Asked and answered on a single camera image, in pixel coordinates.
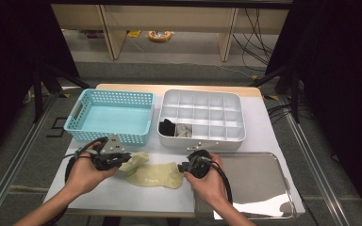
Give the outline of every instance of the light blue basket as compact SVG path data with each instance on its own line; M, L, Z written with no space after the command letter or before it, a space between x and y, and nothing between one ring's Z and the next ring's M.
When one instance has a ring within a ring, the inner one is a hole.
M148 141L154 109L155 94L151 92L85 89L64 129L76 140L117 134L123 145L143 146Z

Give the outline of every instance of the metal tray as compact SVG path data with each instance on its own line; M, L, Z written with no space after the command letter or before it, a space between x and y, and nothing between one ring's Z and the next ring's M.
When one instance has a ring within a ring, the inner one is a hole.
M234 206L251 220L292 220L297 217L277 157L272 153L219 153L230 182ZM195 215L205 225L226 225L194 193Z

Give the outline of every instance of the wrist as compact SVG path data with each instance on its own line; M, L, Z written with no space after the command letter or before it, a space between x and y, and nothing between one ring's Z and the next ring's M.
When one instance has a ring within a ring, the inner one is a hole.
M72 201L74 201L81 195L82 194L79 194L78 192L68 188L67 186L63 187L58 193L58 196L65 205L69 205Z
M225 197L219 197L217 199L213 199L208 204L213 208L213 210L219 210L224 208L227 205L231 205L231 203Z

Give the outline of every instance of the metal organizer box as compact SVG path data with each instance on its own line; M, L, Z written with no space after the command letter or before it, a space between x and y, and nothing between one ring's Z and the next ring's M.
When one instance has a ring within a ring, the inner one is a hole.
M191 137L160 133L160 123L183 124ZM235 93L170 89L163 97L157 128L160 142L168 147L196 146L214 150L237 150L245 139L245 123L240 98Z

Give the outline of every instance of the white table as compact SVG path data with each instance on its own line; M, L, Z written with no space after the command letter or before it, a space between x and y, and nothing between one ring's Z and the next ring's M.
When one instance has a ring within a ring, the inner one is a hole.
M272 125L264 106L261 94L256 88L236 87L191 87L164 85L114 85L103 84L98 89L154 91L156 93L155 112L150 129L148 143L144 147L125 146L127 152L148 152L150 164L179 164L187 161L186 149L168 148L160 144L157 131L163 93L167 89L198 89L208 91L228 91L237 93L242 102L245 120L246 138L235 152L268 152L278 157L282 171L290 186L290 195L298 215L305 212L299 193L293 184L287 162L272 130ZM85 143L72 140L67 153L73 153ZM45 197L49 200L64 186L64 172L68 159L62 161L58 173ZM85 194L70 204L69 214L85 214L94 216L124 217L161 217L161 218L194 218L193 192L184 179L178 189L166 187L132 186L126 182L121 173L106 179L91 193Z

